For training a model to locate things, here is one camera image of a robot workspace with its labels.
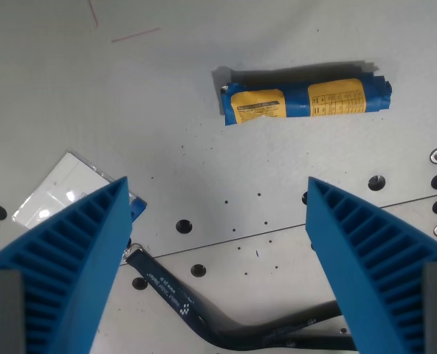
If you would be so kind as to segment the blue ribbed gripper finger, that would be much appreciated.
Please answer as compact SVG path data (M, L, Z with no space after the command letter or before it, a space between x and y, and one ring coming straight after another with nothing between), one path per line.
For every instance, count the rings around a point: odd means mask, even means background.
M81 198L0 251L20 271L27 353L88 353L132 231L128 179Z
M437 241L314 177L306 232L357 350L423 353L422 270L437 262Z

